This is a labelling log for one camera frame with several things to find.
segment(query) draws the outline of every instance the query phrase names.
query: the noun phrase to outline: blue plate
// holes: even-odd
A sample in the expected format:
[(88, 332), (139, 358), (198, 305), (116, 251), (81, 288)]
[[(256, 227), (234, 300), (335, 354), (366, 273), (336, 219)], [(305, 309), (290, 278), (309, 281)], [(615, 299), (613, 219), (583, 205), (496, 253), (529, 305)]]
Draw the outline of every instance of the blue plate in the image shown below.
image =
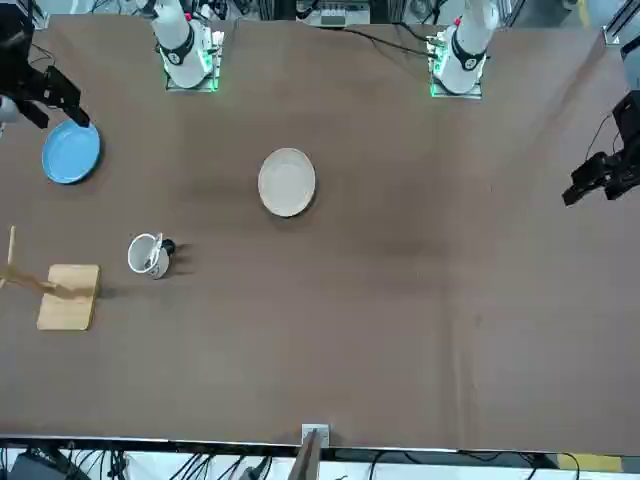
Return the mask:
[(65, 120), (54, 128), (42, 149), (44, 173), (56, 183), (79, 182), (95, 168), (100, 156), (100, 134)]

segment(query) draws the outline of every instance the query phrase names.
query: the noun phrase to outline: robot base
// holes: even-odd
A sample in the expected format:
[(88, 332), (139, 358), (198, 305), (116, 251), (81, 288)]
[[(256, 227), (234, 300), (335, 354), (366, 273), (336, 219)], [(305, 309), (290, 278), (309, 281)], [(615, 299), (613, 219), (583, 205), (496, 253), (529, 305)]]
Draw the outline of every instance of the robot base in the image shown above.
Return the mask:
[(224, 32), (213, 32), (212, 34), (209, 27), (203, 25), (197, 20), (192, 20), (190, 24), (196, 35), (196, 45), (201, 45), (201, 48), (198, 49), (198, 55), (202, 57), (203, 61), (207, 65), (209, 73), (207, 73), (202, 81), (196, 86), (183, 88), (171, 79), (169, 69), (167, 68), (167, 60), (163, 56), (162, 60), (164, 62), (164, 70), (167, 75), (166, 89), (168, 92), (215, 92), (218, 90), (220, 82), (220, 65), (222, 62)]
[(471, 90), (463, 94), (452, 93), (447, 90), (442, 83), (438, 80), (436, 73), (442, 64), (442, 59), (447, 53), (445, 47), (444, 31), (438, 32), (435, 37), (434, 44), (427, 42), (427, 51), (434, 53), (438, 56), (438, 59), (429, 59), (429, 74), (430, 74), (430, 86), (429, 93), (432, 97), (455, 97), (455, 98), (469, 98), (472, 100), (482, 100), (482, 83), (476, 82)]

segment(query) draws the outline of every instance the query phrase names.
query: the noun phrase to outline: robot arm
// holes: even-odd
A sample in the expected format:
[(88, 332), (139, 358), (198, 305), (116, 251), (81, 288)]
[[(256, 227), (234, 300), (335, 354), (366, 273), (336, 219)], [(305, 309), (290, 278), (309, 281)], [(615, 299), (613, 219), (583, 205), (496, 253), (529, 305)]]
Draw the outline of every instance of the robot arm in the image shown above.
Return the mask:
[(39, 102), (89, 126), (80, 108), (80, 90), (54, 66), (41, 72), (29, 65), (32, 36), (33, 25), (18, 7), (0, 4), (0, 121), (15, 121), (19, 112), (45, 128), (49, 117), (34, 103)]
[(459, 22), (444, 33), (445, 52), (435, 72), (447, 91), (464, 95), (478, 83), (498, 22), (498, 8), (492, 0), (465, 0)]

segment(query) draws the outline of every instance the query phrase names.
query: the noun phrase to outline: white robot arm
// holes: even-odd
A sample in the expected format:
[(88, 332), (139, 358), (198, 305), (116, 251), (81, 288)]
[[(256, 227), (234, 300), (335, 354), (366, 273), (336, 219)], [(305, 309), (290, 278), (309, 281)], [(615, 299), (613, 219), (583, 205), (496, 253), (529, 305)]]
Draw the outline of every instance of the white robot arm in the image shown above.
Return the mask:
[(498, 8), (492, 0), (465, 0), (459, 22), (444, 32), (444, 55), (434, 72), (450, 93), (463, 95), (480, 80), (487, 46), (498, 21)]
[(165, 70), (182, 88), (198, 85), (212, 70), (207, 51), (212, 48), (211, 30), (200, 22), (187, 21), (179, 0), (136, 0), (160, 44)]

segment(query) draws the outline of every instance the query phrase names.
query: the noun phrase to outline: wooden stick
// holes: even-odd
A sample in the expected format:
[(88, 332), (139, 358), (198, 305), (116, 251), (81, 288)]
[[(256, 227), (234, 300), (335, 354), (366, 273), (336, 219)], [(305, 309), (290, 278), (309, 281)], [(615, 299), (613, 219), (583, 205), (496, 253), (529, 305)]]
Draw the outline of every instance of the wooden stick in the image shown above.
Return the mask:
[[(13, 263), (13, 245), (16, 243), (16, 227), (15, 225), (11, 225), (11, 229), (9, 230), (9, 253), (7, 254), (7, 268), (11, 266)], [(6, 283), (5, 278), (0, 279), (0, 288), (4, 287)]]
[(49, 293), (51, 295), (55, 295), (56, 297), (61, 296), (60, 294), (56, 293), (58, 286), (55, 283), (41, 282), (33, 275), (20, 272), (12, 266), (5, 268), (5, 270), (0, 273), (0, 276), (2, 276), (6, 282), (15, 283), (16, 285), (20, 285), (21, 287), (28, 288), (40, 294)]
[(23, 273), (13, 266), (13, 250), (16, 243), (16, 227), (11, 226), (9, 231), (9, 253), (7, 254), (7, 267), (0, 271), (0, 288), (5, 283), (14, 283), (21, 287), (28, 288), (38, 294), (48, 293), (58, 298), (73, 298), (74, 293), (68, 288), (56, 285), (52, 282), (41, 282), (33, 275)]

